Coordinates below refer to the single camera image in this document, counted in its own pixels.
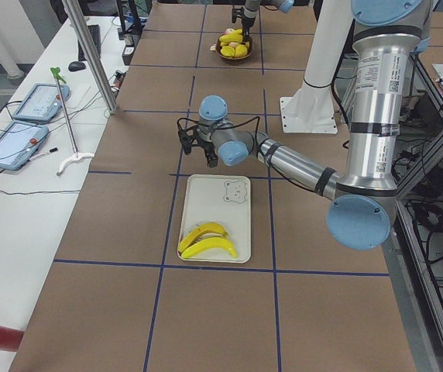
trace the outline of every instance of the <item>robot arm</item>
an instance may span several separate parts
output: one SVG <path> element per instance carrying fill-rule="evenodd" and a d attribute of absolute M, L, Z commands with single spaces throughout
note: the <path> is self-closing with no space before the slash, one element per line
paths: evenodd
<path fill-rule="evenodd" d="M 236 165 L 251 153 L 332 200 L 327 215 L 331 234 L 345 246 L 367 250 L 388 237 L 395 219 L 397 186 L 390 169 L 400 130 L 404 73 L 409 54 L 426 47 L 421 41 L 428 39 L 431 0 L 352 0 L 352 14 L 356 20 L 353 47 L 359 63 L 344 174 L 264 133 L 234 128 L 227 105 L 218 96 L 208 96 L 201 103 L 195 130 L 218 149 L 226 165 Z"/>
<path fill-rule="evenodd" d="M 237 21 L 237 18 L 242 20 L 242 35 L 243 41 L 247 41 L 249 36 L 249 29 L 254 26 L 256 15 L 259 11 L 261 0 L 246 0 L 243 7 L 232 8 L 232 23 Z M 270 0 L 267 5 L 273 5 L 281 12 L 287 13 L 294 5 L 294 0 Z"/>

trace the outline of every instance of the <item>blue joint cap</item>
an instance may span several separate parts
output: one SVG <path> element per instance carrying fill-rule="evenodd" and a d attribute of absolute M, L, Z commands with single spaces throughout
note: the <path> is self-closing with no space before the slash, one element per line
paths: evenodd
<path fill-rule="evenodd" d="M 419 53 L 423 53 L 428 46 L 430 45 L 430 38 L 427 37 L 426 39 L 422 40 L 414 49 L 411 53 L 414 54 L 419 54 Z"/>
<path fill-rule="evenodd" d="M 249 155 L 247 146 L 241 141 L 228 141 L 218 148 L 221 161 L 229 167 L 243 162 Z"/>
<path fill-rule="evenodd" d="M 414 11 L 422 0 L 351 0 L 354 19 L 365 26 L 388 26 Z"/>
<path fill-rule="evenodd" d="M 279 7 L 279 10 L 280 10 L 282 13 L 288 13 L 289 10 L 291 10 L 293 6 L 294 6 L 294 0 L 286 0 L 286 1 L 283 2 L 283 4 Z"/>
<path fill-rule="evenodd" d="M 371 250 L 390 234 L 385 209 L 362 195 L 336 198 L 328 209 L 327 226 L 335 240 L 354 250 Z"/>
<path fill-rule="evenodd" d="M 227 116 L 227 102 L 219 95 L 204 97 L 199 106 L 199 116 L 204 120 L 215 121 Z"/>

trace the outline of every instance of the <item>bowl of yellow fruit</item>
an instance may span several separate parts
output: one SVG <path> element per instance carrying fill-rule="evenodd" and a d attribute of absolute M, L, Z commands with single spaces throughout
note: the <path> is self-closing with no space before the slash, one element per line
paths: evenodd
<path fill-rule="evenodd" d="M 216 53 L 226 60 L 243 60 L 252 52 L 252 38 L 242 41 L 242 29 L 226 29 L 216 42 Z"/>

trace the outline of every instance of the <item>green clip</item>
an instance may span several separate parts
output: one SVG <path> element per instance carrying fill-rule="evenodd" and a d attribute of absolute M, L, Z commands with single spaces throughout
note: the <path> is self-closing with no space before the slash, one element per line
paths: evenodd
<path fill-rule="evenodd" d="M 63 79 L 60 76 L 60 68 L 59 67 L 50 67 L 51 70 L 51 74 L 53 74 L 53 77 L 57 80 L 61 80 L 64 84 L 66 84 L 67 82 L 65 81 L 65 79 Z"/>

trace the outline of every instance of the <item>black device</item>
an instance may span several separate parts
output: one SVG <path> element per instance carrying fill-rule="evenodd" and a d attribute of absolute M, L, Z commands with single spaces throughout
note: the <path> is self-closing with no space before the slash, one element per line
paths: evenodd
<path fill-rule="evenodd" d="M 74 62 L 70 62 L 68 65 L 68 70 L 70 72 L 84 70 L 86 68 L 85 63 L 79 60 L 75 60 Z"/>
<path fill-rule="evenodd" d="M 99 25 L 89 25 L 88 29 L 89 33 L 91 33 L 92 42 L 96 47 L 96 50 L 98 51 L 98 56 L 101 56 L 101 30 L 99 29 Z M 81 44 L 78 43 L 78 46 L 79 46 L 78 60 L 79 61 L 86 60 L 84 55 L 84 50 L 82 49 Z"/>

